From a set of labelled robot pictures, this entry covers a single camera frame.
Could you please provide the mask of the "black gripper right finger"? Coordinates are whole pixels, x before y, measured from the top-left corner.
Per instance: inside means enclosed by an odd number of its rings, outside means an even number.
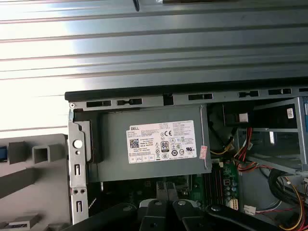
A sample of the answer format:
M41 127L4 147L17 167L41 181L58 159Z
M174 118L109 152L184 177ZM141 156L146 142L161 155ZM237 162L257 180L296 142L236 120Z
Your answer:
M280 228L224 205L201 210L189 200L173 203L173 209L187 231L279 231Z

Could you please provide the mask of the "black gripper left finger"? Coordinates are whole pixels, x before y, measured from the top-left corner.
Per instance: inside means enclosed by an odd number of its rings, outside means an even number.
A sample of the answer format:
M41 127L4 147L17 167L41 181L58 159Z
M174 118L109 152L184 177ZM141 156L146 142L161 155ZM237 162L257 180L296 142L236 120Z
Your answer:
M137 208L120 203L90 218L65 228L65 231L165 231L167 203L157 199L145 201Z

